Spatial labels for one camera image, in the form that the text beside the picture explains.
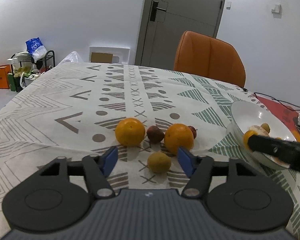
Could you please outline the white wall switch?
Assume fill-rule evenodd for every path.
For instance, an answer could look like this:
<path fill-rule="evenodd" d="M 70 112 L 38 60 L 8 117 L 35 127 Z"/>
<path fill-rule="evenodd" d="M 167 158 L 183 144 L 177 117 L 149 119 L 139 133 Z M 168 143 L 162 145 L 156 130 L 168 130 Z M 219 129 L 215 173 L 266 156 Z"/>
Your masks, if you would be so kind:
<path fill-rule="evenodd" d="M 273 5 L 273 7 L 271 8 L 271 12 L 273 14 L 281 14 L 282 11 L 282 7 L 280 3 L 276 3 Z"/>

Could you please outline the patterned white tablecloth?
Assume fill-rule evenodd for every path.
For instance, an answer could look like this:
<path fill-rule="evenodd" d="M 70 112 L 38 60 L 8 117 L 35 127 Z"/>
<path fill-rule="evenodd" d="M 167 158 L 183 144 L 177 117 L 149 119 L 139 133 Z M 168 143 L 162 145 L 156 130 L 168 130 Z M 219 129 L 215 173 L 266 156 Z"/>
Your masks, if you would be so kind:
<path fill-rule="evenodd" d="M 196 75 L 121 64 L 65 63 L 19 92 L 0 110 L 0 238 L 9 231 L 5 194 L 58 156 L 80 160 L 117 145 L 115 127 L 136 118 L 162 130 L 197 130 L 192 152 L 216 160 L 240 158 L 281 185 L 294 211 L 288 230 L 300 237 L 300 174 L 258 165 L 231 129 L 231 104 L 263 107 L 236 85 Z"/>

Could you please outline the dark passion fruit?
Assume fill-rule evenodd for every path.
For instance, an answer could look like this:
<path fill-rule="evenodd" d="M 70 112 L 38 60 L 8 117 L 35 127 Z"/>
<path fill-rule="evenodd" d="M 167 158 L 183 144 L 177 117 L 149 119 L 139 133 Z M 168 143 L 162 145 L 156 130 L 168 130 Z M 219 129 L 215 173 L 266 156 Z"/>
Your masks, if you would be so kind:
<path fill-rule="evenodd" d="M 149 142 L 153 144 L 160 143 L 165 137 L 165 133 L 158 126 L 149 127 L 146 133 Z"/>

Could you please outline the grey door with lock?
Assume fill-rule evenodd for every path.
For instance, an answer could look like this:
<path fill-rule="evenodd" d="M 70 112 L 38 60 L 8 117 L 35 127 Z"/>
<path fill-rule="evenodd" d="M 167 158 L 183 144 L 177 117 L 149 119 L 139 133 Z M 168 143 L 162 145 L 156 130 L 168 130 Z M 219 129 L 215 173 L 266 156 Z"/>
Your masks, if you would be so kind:
<path fill-rule="evenodd" d="M 135 64 L 172 69 L 187 30 L 216 37 L 225 0 L 145 0 Z"/>

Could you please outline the white foam packaging frame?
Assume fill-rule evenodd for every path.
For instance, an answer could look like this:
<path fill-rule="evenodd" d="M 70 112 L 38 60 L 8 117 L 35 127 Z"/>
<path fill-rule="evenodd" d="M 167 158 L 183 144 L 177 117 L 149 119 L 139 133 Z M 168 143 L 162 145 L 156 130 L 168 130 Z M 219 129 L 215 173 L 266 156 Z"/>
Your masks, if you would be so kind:
<path fill-rule="evenodd" d="M 130 49 L 124 47 L 89 47 L 90 62 L 93 63 L 123 63 L 129 61 Z"/>

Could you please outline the brown-green kiwi fruit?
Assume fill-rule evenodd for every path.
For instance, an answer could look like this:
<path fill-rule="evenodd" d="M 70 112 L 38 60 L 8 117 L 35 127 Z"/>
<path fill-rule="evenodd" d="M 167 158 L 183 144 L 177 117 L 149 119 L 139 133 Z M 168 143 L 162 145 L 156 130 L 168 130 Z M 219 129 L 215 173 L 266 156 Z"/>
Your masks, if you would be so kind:
<path fill-rule="evenodd" d="M 166 173 L 170 169 L 171 159 L 162 152 L 155 152 L 148 157 L 147 166 L 154 173 Z"/>

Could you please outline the white plate with blue rim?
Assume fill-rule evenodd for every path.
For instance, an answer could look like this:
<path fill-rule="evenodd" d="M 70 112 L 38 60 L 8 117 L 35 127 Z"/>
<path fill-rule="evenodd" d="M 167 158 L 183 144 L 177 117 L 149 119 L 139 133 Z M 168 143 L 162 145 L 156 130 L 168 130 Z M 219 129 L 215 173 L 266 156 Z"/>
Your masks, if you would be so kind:
<path fill-rule="evenodd" d="M 245 101 L 232 103 L 230 113 L 235 138 L 239 145 L 243 147 L 244 153 L 269 168 L 275 170 L 289 168 L 288 164 L 270 155 L 261 152 L 252 152 L 244 144 L 244 135 L 247 131 L 254 131 L 257 135 L 264 137 L 296 141 L 291 131 L 277 117 L 259 105 Z"/>

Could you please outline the small red apple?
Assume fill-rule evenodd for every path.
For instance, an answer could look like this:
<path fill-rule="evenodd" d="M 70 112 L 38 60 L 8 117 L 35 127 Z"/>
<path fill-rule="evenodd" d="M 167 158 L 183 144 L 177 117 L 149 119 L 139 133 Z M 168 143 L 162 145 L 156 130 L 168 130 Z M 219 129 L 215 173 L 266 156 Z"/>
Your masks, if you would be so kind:
<path fill-rule="evenodd" d="M 197 129 L 195 129 L 193 126 L 189 126 L 189 129 L 191 130 L 193 134 L 193 138 L 196 139 L 197 137 Z"/>

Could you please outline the orange gift bag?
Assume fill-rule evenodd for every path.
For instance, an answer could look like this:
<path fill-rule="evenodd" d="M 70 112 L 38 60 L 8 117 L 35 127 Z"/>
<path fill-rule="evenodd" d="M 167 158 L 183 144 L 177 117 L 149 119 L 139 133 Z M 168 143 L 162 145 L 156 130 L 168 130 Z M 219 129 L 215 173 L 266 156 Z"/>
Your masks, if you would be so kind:
<path fill-rule="evenodd" d="M 0 65 L 0 89 L 9 89 L 7 75 L 10 72 L 10 65 Z"/>

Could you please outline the red orange mat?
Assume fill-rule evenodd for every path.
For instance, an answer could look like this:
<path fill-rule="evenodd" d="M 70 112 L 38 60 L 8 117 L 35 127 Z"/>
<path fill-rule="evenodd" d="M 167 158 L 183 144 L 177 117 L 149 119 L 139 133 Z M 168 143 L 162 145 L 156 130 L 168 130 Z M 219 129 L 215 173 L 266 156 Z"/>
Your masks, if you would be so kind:
<path fill-rule="evenodd" d="M 264 104 L 267 109 L 275 115 L 280 121 L 282 121 L 288 129 L 292 132 L 298 142 L 300 142 L 300 126 L 298 125 L 298 112 L 292 109 L 292 107 L 284 106 L 279 102 L 265 98 L 263 96 L 257 96 L 258 100 Z"/>

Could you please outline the blue white plastic bag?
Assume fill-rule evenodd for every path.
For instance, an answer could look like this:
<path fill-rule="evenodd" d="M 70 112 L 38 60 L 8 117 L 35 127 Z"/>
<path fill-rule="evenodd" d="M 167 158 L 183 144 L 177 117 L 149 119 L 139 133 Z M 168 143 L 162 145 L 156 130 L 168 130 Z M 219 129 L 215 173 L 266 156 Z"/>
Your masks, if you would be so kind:
<path fill-rule="evenodd" d="M 40 38 L 31 38 L 25 43 L 27 51 L 33 58 L 34 62 L 37 62 L 46 55 L 47 49 L 42 44 Z"/>

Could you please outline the clear plastic bag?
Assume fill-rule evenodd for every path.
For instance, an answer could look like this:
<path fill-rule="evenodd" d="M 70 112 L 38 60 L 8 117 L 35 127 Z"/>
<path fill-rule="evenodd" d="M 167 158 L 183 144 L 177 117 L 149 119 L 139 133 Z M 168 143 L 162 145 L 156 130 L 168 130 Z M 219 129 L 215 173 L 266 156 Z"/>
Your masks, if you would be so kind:
<path fill-rule="evenodd" d="M 84 63 L 84 61 L 78 52 L 72 51 L 71 53 L 66 55 L 66 57 L 60 62 L 60 64 L 64 63 Z"/>

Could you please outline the round peeled pomelo segment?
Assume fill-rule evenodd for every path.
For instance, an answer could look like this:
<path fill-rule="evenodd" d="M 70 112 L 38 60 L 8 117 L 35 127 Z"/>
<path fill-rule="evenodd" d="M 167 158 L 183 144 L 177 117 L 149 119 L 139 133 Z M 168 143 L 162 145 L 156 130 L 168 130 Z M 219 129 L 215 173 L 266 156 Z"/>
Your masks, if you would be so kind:
<path fill-rule="evenodd" d="M 261 126 L 253 125 L 249 127 L 249 130 L 255 131 L 257 135 L 269 137 L 269 133 L 267 133 Z"/>

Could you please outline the large orange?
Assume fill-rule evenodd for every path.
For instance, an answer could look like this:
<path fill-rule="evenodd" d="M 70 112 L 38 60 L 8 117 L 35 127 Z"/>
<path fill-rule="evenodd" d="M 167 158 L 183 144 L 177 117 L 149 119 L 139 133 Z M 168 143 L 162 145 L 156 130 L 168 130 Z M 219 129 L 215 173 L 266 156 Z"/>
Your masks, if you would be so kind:
<path fill-rule="evenodd" d="M 144 140 L 145 127 L 136 118 L 125 118 L 115 128 L 117 141 L 126 147 L 136 147 Z"/>
<path fill-rule="evenodd" d="M 179 147 L 189 151 L 194 146 L 193 133 L 185 124 L 173 124 L 165 132 L 164 144 L 173 155 L 177 155 Z"/>

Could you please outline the black metal rack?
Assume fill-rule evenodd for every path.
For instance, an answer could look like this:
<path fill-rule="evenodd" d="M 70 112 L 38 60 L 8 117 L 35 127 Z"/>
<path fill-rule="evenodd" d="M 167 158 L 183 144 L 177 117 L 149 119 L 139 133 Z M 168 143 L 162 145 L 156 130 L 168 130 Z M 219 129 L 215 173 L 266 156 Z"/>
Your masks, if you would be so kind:
<path fill-rule="evenodd" d="M 13 54 L 7 59 L 10 65 L 8 77 L 12 80 L 11 89 L 20 92 L 35 79 L 56 66 L 55 52 L 48 50 L 39 60 L 35 61 L 27 51 Z"/>

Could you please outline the orange leather chair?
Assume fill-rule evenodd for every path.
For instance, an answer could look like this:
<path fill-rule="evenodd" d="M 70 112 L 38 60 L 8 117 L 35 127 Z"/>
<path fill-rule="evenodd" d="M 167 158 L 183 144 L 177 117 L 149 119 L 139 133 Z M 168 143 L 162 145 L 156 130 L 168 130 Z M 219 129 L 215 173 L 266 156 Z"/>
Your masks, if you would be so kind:
<path fill-rule="evenodd" d="M 246 81 L 242 60 L 232 45 L 189 30 L 180 38 L 173 70 L 231 83 L 241 88 Z"/>

